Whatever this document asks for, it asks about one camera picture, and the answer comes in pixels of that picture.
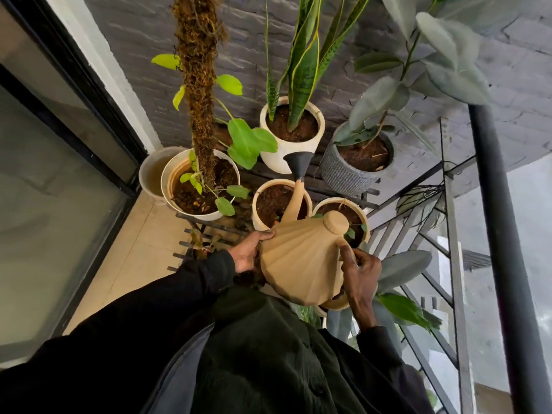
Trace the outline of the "person's left hand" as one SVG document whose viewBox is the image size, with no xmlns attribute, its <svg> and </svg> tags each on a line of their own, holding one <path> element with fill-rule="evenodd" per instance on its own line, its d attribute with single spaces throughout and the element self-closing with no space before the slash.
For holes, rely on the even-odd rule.
<svg viewBox="0 0 552 414">
<path fill-rule="evenodd" d="M 231 246 L 226 249 L 234 262 L 235 272 L 237 274 L 253 270 L 255 258 L 257 255 L 258 246 L 247 247 L 245 245 L 245 238 L 237 245 Z"/>
</svg>

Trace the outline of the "beige empty bucket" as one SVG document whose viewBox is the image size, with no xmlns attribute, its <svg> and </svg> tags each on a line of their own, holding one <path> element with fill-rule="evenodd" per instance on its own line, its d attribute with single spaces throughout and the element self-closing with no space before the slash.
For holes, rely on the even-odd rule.
<svg viewBox="0 0 552 414">
<path fill-rule="evenodd" d="M 139 169 L 139 182 L 142 190 L 154 201 L 164 202 L 161 190 L 161 177 L 167 163 L 177 154 L 188 148 L 181 146 L 164 147 L 151 153 Z"/>
</svg>

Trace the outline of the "white pot with snake plant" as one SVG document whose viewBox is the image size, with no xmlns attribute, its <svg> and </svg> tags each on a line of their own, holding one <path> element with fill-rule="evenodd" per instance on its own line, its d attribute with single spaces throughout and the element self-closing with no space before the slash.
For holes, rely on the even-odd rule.
<svg viewBox="0 0 552 414">
<path fill-rule="evenodd" d="M 287 129 L 288 119 L 287 116 L 283 115 L 283 113 L 277 112 L 274 121 L 271 122 L 267 118 L 268 104 L 265 104 L 261 110 L 259 117 L 260 128 L 267 130 L 273 136 L 278 144 L 278 150 L 275 153 L 261 152 L 260 156 L 265 165 L 272 171 L 279 174 L 290 174 L 291 170 L 284 160 L 284 156 L 293 152 L 315 153 L 326 130 L 326 121 L 320 109 L 308 102 L 303 117 L 300 118 L 299 126 L 295 131 L 299 132 L 300 136 L 307 133 L 313 136 L 311 139 L 305 139 L 302 142 L 300 142 L 297 136 L 288 136 L 287 138 L 291 139 L 289 141 L 287 138 L 279 138 L 279 135 L 283 135 Z"/>
</svg>

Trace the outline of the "black round pole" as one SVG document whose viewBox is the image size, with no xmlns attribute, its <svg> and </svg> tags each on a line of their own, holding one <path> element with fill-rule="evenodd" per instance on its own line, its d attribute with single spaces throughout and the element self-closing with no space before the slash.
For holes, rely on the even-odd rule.
<svg viewBox="0 0 552 414">
<path fill-rule="evenodd" d="M 492 110 L 468 105 L 514 414 L 552 414 L 552 392 Z"/>
</svg>

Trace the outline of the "person's left forearm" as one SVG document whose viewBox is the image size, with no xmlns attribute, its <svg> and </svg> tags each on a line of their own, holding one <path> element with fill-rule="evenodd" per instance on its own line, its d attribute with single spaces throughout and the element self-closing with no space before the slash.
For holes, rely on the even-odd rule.
<svg viewBox="0 0 552 414">
<path fill-rule="evenodd" d="M 0 371 L 0 414 L 138 414 L 176 352 L 209 321 L 190 317 L 229 287 L 227 250 L 190 260 Z"/>
</svg>

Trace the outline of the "tall rubber plant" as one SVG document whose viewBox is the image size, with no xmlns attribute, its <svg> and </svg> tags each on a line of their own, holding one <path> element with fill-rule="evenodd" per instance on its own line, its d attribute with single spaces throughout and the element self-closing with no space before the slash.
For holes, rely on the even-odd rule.
<svg viewBox="0 0 552 414">
<path fill-rule="evenodd" d="M 363 147 L 388 132 L 388 117 L 395 118 L 428 150 L 435 152 L 426 134 L 406 111 L 411 92 L 425 97 L 450 97 L 472 105 L 491 101 L 488 83 L 477 67 L 481 37 L 469 26 L 437 16 L 448 0 L 431 0 L 425 11 L 417 0 L 382 0 L 406 44 L 406 58 L 369 52 L 354 62 L 355 73 L 374 74 L 400 69 L 397 76 L 382 76 L 355 103 L 348 121 L 333 137 L 336 147 Z"/>
</svg>

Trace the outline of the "black framed glass door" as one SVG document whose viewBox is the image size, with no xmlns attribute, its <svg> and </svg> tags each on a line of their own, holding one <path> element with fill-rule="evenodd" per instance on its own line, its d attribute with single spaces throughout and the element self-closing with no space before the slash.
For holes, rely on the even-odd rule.
<svg viewBox="0 0 552 414">
<path fill-rule="evenodd" d="M 0 371 L 73 318 L 146 157 L 46 0 L 0 0 Z"/>
</svg>

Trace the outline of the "person's right forearm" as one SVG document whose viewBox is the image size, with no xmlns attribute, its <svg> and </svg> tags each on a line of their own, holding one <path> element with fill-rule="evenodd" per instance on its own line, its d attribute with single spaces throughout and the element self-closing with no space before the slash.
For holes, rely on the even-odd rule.
<svg viewBox="0 0 552 414">
<path fill-rule="evenodd" d="M 377 414 L 434 414 L 419 372 L 405 364 L 382 326 L 362 327 L 354 388 Z"/>
</svg>

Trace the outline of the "small cream pot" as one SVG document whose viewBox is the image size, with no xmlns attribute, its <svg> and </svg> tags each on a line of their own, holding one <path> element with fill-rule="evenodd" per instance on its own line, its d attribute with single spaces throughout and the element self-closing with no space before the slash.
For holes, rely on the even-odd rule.
<svg viewBox="0 0 552 414">
<path fill-rule="evenodd" d="M 281 222 L 290 204 L 295 182 L 287 179 L 274 179 L 262 184 L 255 192 L 252 201 L 252 223 L 258 231 L 266 231 Z"/>
<path fill-rule="evenodd" d="M 348 220 L 349 230 L 344 237 L 353 249 L 361 248 L 363 243 L 368 243 L 370 239 L 368 218 L 362 208 L 346 198 L 334 197 L 319 202 L 311 216 L 325 215 L 332 210 L 340 212 Z"/>
</svg>

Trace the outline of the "green climbing plant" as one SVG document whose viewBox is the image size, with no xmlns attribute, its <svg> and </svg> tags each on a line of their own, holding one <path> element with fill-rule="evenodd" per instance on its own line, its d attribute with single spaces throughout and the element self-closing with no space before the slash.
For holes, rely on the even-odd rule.
<svg viewBox="0 0 552 414">
<path fill-rule="evenodd" d="M 251 169 L 256 163 L 261 152 L 277 152 L 277 142 L 264 129 L 253 129 L 242 118 L 235 118 L 228 108 L 217 99 L 228 116 L 228 121 L 215 119 L 215 123 L 225 124 L 231 138 L 231 144 L 228 145 L 219 139 L 215 139 L 226 148 L 227 155 L 235 162 L 237 166 L 245 169 Z"/>
</svg>

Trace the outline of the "brown moss pole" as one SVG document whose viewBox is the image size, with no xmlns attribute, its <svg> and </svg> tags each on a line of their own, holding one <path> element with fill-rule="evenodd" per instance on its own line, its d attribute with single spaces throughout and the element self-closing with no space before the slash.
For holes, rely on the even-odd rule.
<svg viewBox="0 0 552 414">
<path fill-rule="evenodd" d="M 217 47 L 226 38 L 217 16 L 221 0 L 174 0 L 177 54 L 180 57 L 185 99 L 189 109 L 191 141 L 197 169 L 209 187 L 215 185 L 215 145 L 212 94 L 216 83 Z"/>
</svg>

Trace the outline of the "grey textured plant pot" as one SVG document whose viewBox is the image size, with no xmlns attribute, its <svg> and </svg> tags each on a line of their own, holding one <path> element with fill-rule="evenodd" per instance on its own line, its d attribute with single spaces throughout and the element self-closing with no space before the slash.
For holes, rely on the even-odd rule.
<svg viewBox="0 0 552 414">
<path fill-rule="evenodd" d="M 369 146 L 344 145 L 344 155 L 335 141 L 339 135 L 348 135 L 348 122 L 333 132 L 319 164 L 322 180 L 336 193 L 358 196 L 366 193 L 378 180 L 388 176 L 395 163 L 395 146 L 382 132 Z"/>
</svg>

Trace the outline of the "beige ribbed watering can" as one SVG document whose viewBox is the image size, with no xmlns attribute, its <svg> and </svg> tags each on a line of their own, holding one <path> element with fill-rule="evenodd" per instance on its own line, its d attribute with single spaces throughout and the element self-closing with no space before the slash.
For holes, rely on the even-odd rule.
<svg viewBox="0 0 552 414">
<path fill-rule="evenodd" d="M 342 289 L 340 246 L 350 247 L 345 238 L 349 221 L 337 210 L 298 219 L 303 180 L 313 156 L 312 152 L 284 156 L 294 176 L 294 192 L 273 228 L 274 236 L 260 245 L 260 268 L 276 293 L 287 300 L 337 311 L 348 306 Z"/>
</svg>

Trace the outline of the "dark green jacket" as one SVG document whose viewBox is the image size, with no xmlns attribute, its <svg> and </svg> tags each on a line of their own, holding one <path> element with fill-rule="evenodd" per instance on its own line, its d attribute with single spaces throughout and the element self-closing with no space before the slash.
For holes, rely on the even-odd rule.
<svg viewBox="0 0 552 414">
<path fill-rule="evenodd" d="M 141 414 L 377 414 L 354 388 L 359 347 L 282 300 L 232 287 L 200 319 Z"/>
</svg>

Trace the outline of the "person's right hand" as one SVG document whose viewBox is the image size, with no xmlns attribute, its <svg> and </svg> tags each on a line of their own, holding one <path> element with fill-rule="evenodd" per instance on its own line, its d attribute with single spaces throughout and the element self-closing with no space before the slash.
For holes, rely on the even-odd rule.
<svg viewBox="0 0 552 414">
<path fill-rule="evenodd" d="M 344 293 L 361 333 L 377 326 L 373 297 L 382 271 L 382 263 L 365 251 L 352 249 L 355 254 L 355 272 L 343 276 Z"/>
</svg>

